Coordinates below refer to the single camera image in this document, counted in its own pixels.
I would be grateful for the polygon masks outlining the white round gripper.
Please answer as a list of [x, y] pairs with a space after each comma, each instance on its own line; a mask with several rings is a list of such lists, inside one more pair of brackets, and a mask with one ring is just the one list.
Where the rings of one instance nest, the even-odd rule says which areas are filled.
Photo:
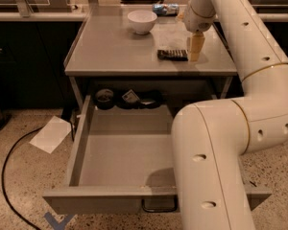
[[189, 3], [184, 10], [183, 23], [188, 32], [194, 33], [186, 39], [187, 58], [197, 61], [204, 46], [204, 34], [214, 21], [216, 11], [211, 3], [194, 5]]

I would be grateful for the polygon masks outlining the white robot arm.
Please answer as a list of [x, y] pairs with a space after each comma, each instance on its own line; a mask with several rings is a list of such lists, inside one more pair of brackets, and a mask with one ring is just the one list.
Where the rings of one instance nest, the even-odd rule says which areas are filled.
[[248, 0], [191, 0], [184, 24], [218, 20], [242, 83], [240, 98], [192, 103], [172, 124], [183, 230], [255, 230], [239, 156], [288, 140], [288, 57]]

